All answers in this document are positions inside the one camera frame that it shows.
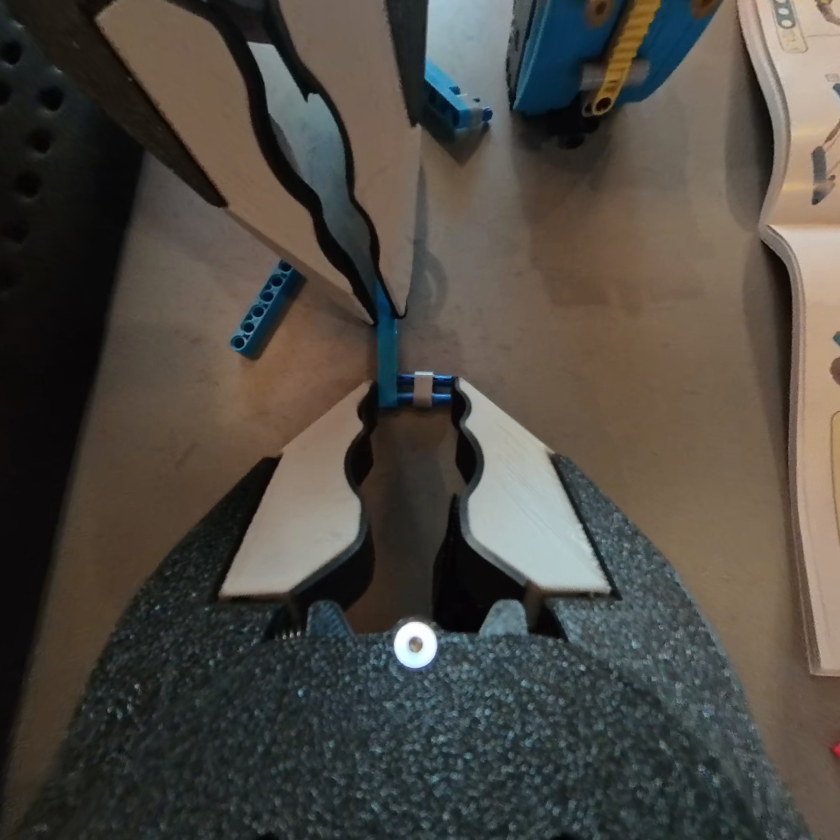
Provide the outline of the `small blue perforated beam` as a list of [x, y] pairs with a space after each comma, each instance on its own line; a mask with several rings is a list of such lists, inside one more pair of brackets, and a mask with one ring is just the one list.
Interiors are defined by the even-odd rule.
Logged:
[[257, 360], [297, 299], [305, 280], [290, 263], [281, 260], [231, 336], [231, 348], [248, 360]]

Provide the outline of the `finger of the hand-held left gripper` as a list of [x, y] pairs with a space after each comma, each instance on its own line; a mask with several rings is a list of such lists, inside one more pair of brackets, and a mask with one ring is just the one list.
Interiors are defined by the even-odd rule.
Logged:
[[242, 227], [354, 316], [375, 301], [279, 141], [248, 41], [219, 2], [104, 2], [96, 26]]
[[294, 57], [333, 112], [348, 191], [369, 224], [371, 260], [395, 315], [414, 262], [421, 130], [412, 125], [386, 3], [277, 3]]

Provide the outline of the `thick teal perforated beam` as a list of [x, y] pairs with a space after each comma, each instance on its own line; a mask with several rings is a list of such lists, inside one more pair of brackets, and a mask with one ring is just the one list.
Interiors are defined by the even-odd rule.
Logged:
[[398, 325], [400, 319], [394, 314], [381, 283], [376, 288], [376, 310], [378, 318], [375, 329], [378, 404], [383, 410], [393, 410], [397, 408], [399, 403]]

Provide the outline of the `blue toy robot model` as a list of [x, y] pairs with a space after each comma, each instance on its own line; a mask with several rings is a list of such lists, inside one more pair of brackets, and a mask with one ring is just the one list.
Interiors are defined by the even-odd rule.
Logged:
[[506, 74], [510, 110], [569, 148], [611, 112], [644, 101], [688, 56], [718, 1], [516, 1]]

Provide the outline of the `black perforated office chair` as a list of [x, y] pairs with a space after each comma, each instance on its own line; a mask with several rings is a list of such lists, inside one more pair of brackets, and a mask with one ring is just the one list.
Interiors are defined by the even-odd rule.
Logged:
[[143, 161], [2, 2], [2, 753]]

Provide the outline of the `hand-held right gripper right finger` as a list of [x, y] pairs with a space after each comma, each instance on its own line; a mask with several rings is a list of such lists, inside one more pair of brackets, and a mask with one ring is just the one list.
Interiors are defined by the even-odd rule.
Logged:
[[451, 408], [465, 488], [436, 559], [436, 594], [612, 594], [550, 447], [465, 378], [454, 380]]

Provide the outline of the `instruction booklet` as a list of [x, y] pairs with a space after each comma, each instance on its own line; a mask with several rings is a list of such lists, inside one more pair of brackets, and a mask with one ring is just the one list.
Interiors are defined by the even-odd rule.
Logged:
[[738, 1], [773, 132], [759, 236], [791, 281], [789, 483], [805, 649], [839, 676], [839, 2]]

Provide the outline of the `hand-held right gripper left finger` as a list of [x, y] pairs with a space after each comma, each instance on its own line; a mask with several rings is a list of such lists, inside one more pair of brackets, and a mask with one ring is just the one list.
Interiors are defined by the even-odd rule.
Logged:
[[374, 463], [377, 386], [363, 381], [282, 450], [221, 600], [357, 601], [375, 549], [360, 488]]

